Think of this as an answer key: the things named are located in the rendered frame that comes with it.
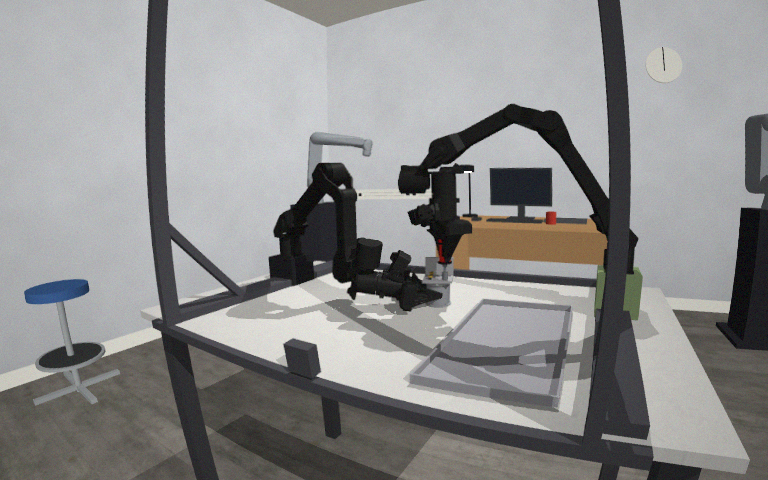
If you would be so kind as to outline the red screwdriver handle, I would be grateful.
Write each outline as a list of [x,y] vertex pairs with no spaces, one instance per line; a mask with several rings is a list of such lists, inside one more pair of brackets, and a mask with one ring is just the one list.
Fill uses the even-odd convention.
[[439,242],[439,261],[438,261],[438,264],[442,264],[443,267],[444,267],[444,271],[442,272],[442,280],[448,280],[448,272],[446,271],[447,265],[445,265],[445,264],[451,264],[452,261],[450,260],[450,262],[445,262],[444,254],[443,254],[443,248],[442,248],[442,240],[439,239],[438,242]]

